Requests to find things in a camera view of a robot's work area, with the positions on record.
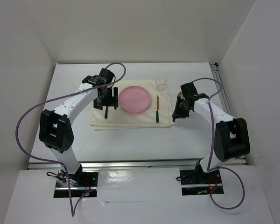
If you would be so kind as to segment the pink plastic plate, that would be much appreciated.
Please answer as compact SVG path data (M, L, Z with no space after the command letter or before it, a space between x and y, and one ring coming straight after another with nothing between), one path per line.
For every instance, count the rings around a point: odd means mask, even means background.
M142 113L151 104L151 95L143 87L129 86L119 94L119 106L128 113Z

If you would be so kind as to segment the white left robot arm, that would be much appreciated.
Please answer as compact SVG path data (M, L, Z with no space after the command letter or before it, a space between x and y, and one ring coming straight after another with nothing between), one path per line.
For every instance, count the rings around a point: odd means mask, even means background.
M39 139L62 163L61 175L72 186L81 184L84 174L72 149L74 134L71 126L90 102L98 110L118 108L118 88L112 86L113 81L114 73L102 68L98 75L84 78L76 94L62 105L41 113Z

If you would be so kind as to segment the cream cloth placemat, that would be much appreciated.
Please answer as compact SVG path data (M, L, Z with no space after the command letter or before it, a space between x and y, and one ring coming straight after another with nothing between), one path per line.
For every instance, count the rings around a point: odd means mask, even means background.
M142 113L128 113L120 107L115 110L108 108L108 118L105 119L105 111L92 109L91 126L95 130L112 130L125 128L151 128L151 127L170 127L173 125L171 119L172 105L169 94L168 82L165 91L157 91L155 80L122 80L115 84L119 93L129 86L140 86L145 88L151 95L150 106ZM159 123L156 123L156 97L159 96Z

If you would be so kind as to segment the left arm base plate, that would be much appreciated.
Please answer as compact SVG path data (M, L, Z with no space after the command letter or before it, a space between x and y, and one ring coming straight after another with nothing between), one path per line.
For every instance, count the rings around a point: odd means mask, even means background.
M68 184L66 174L59 170L58 173L47 172L47 176L56 178L54 198L68 198L70 185L71 196L73 198L97 197L98 172L82 173L81 179L74 181L70 179Z

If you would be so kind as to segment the clear drinking glass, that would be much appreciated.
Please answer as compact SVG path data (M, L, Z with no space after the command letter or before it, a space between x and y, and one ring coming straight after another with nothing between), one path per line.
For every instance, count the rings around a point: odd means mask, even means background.
M165 91L167 89L167 81L162 77L158 77L155 80L155 86L157 91Z

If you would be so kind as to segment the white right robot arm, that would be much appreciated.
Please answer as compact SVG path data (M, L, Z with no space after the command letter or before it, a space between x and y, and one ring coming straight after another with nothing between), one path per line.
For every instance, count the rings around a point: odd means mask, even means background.
M225 162L250 153L247 122L221 110L205 93L199 94L193 82L181 85L172 119L188 118L190 112L211 124L211 150L196 163L194 173L181 177L181 181L206 183Z

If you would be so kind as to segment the gold fork green handle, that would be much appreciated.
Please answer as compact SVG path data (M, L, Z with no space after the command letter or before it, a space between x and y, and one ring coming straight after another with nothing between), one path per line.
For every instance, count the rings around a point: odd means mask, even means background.
M105 119L108 118L108 107L105 108L105 116L104 116L104 118L105 118Z

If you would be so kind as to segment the gold knife green handle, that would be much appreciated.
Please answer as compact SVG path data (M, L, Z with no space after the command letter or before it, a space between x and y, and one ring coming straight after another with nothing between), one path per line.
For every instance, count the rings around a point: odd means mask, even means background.
M159 108L160 108L160 101L159 96L156 97L156 123L159 123Z

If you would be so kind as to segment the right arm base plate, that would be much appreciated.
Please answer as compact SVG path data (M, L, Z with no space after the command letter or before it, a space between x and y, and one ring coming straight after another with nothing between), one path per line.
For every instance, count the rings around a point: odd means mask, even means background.
M224 194L222 179L218 170L203 173L195 169L180 170L180 175L176 178L181 183L183 196Z

